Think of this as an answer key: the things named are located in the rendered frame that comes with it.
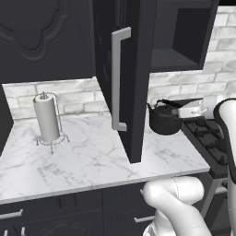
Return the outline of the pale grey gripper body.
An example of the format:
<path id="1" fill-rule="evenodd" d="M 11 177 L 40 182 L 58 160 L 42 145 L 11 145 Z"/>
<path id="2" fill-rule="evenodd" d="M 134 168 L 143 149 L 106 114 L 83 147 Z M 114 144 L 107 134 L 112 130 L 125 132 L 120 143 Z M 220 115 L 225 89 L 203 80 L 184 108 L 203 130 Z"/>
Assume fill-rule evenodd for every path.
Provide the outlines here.
<path id="1" fill-rule="evenodd" d="M 179 109 L 178 114 L 180 118 L 195 118 L 199 116 L 203 116 L 207 111 L 207 108 L 203 106 L 195 106 L 195 107 L 182 107 Z"/>

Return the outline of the black kettle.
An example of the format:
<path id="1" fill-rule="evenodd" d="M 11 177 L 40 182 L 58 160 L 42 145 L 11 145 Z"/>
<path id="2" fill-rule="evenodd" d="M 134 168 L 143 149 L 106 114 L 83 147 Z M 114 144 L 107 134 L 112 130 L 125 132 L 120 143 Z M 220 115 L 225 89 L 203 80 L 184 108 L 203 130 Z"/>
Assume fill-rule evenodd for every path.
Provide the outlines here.
<path id="1" fill-rule="evenodd" d="M 178 116 L 177 110 L 182 107 L 178 102 L 172 100 L 157 100 L 154 107 L 147 103 L 149 111 L 150 129 L 163 136 L 174 135 L 179 132 L 182 126 L 182 119 Z"/>

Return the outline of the black open cabinet door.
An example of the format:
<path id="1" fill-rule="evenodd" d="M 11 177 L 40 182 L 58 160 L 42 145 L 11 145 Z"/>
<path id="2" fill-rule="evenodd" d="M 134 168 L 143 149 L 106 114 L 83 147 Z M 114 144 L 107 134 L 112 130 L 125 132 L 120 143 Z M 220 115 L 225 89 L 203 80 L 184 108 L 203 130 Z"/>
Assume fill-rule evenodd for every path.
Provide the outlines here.
<path id="1" fill-rule="evenodd" d="M 121 45 L 120 121 L 117 131 L 131 163 L 141 160 L 157 0 L 93 0 L 96 77 L 112 114 L 112 33 L 127 27 Z"/>

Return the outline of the black ornate cabinet door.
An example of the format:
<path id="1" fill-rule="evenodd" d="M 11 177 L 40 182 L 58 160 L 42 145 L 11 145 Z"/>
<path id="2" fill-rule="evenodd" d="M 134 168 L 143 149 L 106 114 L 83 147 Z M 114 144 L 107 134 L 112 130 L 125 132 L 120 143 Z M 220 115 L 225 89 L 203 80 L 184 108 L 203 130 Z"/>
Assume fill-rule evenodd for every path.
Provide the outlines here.
<path id="1" fill-rule="evenodd" d="M 91 0 L 0 0 L 0 83 L 95 75 Z"/>

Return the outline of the black lower cabinet door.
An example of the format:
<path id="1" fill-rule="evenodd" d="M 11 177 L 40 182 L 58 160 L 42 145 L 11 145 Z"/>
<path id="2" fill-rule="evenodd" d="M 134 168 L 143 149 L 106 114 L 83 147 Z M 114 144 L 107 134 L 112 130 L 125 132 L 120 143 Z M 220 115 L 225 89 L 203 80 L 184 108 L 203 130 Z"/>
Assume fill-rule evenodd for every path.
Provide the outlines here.
<path id="1" fill-rule="evenodd" d="M 103 236 L 100 210 L 18 223 L 15 225 L 18 236 L 22 227 L 26 236 Z"/>
<path id="2" fill-rule="evenodd" d="M 16 232 L 12 225 L 0 226 L 0 236 L 4 236 L 4 231 L 8 230 L 8 236 L 16 236 Z"/>

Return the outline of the black tall cabinet side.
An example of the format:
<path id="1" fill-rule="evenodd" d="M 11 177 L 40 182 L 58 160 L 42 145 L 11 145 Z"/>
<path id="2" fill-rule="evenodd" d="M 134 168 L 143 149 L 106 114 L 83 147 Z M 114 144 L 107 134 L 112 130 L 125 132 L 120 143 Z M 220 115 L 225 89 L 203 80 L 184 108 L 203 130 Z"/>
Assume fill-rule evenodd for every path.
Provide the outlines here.
<path id="1" fill-rule="evenodd" d="M 14 121 L 6 100 L 3 86 L 0 84 L 0 156 L 6 145 Z"/>

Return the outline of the black stove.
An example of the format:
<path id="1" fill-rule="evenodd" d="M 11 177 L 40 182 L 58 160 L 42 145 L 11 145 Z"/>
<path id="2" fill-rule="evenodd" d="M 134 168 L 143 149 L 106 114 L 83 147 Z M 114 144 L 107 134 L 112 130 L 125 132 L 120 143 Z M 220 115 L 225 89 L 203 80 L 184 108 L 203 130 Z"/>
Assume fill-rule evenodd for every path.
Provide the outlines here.
<path id="1" fill-rule="evenodd" d="M 195 206 L 212 236 L 230 236 L 228 160 L 218 125 L 204 117 L 188 118 L 183 119 L 182 131 L 209 165 L 209 171 L 195 175 L 205 188 L 204 198 Z"/>

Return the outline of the black narrow drawer front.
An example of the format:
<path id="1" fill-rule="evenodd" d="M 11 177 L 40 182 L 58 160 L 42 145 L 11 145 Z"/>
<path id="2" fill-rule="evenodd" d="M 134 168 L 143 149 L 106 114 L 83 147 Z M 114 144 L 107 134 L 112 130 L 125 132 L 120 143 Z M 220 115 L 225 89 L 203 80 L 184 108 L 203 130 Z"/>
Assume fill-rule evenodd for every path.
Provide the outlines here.
<path id="1" fill-rule="evenodd" d="M 145 202 L 141 194 L 144 184 L 145 183 L 131 183 L 104 188 L 102 190 L 103 210 L 140 205 L 148 211 L 151 211 L 152 207 Z"/>

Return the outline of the black lower drawer front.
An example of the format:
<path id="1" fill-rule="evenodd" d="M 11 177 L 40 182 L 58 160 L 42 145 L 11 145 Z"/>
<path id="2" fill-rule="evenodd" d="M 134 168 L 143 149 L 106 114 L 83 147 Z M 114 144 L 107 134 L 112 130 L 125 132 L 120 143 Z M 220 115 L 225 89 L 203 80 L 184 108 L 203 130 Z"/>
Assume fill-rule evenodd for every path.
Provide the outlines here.
<path id="1" fill-rule="evenodd" d="M 105 208 L 103 210 L 104 235 L 124 236 L 128 232 L 142 234 L 150 221 L 135 222 L 135 219 L 154 215 L 155 209 L 153 207 L 142 204 Z"/>

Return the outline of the white paper towel roll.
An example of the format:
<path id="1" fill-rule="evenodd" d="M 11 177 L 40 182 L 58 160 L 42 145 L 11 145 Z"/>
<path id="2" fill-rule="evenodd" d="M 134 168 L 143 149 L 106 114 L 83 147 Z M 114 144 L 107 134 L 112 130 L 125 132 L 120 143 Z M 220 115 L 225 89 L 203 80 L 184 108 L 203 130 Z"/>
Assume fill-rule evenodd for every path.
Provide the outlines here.
<path id="1" fill-rule="evenodd" d="M 42 92 L 33 99 L 33 105 L 39 123 L 42 140 L 44 142 L 53 142 L 58 139 L 60 133 L 53 95 Z"/>

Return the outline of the black wide drawer front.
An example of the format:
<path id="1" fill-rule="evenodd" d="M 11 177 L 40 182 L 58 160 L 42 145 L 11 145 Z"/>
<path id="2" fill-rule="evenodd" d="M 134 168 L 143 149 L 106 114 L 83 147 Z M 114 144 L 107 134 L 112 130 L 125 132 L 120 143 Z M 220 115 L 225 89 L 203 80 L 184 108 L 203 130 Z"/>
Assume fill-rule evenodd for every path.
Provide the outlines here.
<path id="1" fill-rule="evenodd" d="M 16 212 L 20 209 L 24 209 L 24 213 L 21 217 L 30 218 L 72 208 L 75 208 L 78 213 L 101 209 L 101 190 L 0 204 L 0 214 Z"/>

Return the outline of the black open wall cabinet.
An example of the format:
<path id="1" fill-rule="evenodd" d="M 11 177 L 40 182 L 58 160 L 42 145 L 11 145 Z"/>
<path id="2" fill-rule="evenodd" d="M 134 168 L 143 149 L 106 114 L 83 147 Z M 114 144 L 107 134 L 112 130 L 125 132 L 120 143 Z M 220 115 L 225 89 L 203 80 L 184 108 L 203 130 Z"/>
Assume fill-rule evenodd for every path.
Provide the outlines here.
<path id="1" fill-rule="evenodd" d="M 219 0 L 158 0 L 151 73 L 201 70 Z"/>

